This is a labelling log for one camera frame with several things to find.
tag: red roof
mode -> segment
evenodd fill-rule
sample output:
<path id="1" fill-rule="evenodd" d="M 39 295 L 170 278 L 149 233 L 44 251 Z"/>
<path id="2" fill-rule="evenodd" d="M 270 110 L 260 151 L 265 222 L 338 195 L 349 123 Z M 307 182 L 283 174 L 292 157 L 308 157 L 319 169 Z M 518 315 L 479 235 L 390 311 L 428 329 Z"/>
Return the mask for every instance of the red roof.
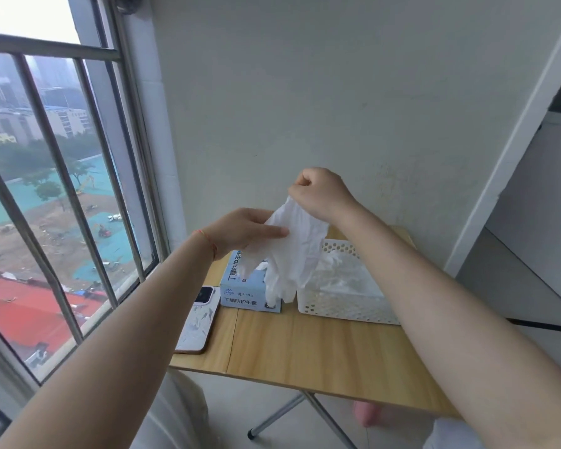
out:
<path id="1" fill-rule="evenodd" d="M 66 294 L 73 310 L 82 317 L 91 317 L 101 302 L 76 294 Z M 35 347 L 48 344 L 52 354 L 71 337 L 69 328 L 52 290 L 37 285 L 0 277 L 0 333 L 8 342 Z"/>

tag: window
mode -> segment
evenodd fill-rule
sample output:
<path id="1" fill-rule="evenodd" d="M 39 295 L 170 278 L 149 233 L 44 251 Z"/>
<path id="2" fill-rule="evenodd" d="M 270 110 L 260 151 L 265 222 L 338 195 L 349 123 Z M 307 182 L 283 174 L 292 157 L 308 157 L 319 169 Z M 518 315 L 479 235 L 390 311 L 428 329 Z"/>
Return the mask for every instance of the window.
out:
<path id="1" fill-rule="evenodd" d="M 120 14 L 74 2 L 0 0 L 0 336 L 38 382 L 167 254 Z"/>

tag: white plastic basket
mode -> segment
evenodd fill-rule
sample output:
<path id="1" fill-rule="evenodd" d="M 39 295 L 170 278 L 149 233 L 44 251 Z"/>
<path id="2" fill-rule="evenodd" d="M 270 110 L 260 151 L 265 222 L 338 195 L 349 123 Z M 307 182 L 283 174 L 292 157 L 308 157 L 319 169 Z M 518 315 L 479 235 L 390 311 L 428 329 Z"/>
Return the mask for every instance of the white plastic basket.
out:
<path id="1" fill-rule="evenodd" d="M 349 241 L 326 239 L 322 245 L 322 251 L 333 250 L 359 258 L 355 247 Z M 302 314 L 319 317 L 400 324 L 385 298 L 302 289 L 297 291 L 297 308 Z"/>

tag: hand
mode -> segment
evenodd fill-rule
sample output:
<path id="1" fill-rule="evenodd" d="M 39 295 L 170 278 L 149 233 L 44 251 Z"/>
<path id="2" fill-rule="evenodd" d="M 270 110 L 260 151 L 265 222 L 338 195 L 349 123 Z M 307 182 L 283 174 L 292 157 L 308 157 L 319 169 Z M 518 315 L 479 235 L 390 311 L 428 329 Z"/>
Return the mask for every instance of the hand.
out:
<path id="1" fill-rule="evenodd" d="M 264 225 L 272 212 L 254 208 L 239 208 L 204 228 L 202 231 L 218 248 L 215 260 L 221 259 L 231 250 L 243 249 L 254 241 L 287 236 L 289 229 L 286 227 Z"/>
<path id="2" fill-rule="evenodd" d="M 358 205 L 341 177 L 321 167 L 302 171 L 289 195 L 309 214 L 333 225 L 341 214 Z"/>

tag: bracelet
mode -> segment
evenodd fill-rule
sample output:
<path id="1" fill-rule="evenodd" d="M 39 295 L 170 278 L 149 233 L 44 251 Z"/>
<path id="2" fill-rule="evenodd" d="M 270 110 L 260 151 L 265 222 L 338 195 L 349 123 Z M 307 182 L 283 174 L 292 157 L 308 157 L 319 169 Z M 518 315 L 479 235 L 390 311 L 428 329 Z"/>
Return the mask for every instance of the bracelet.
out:
<path id="1" fill-rule="evenodd" d="M 212 246 L 212 252 L 214 254 L 213 259 L 216 260 L 216 255 L 218 254 L 218 246 L 214 243 L 214 241 L 212 241 L 210 236 L 208 236 L 208 234 L 206 234 L 203 230 L 193 230 L 193 233 L 201 233 L 204 235 L 204 238 L 206 238 L 210 243 L 210 246 Z"/>

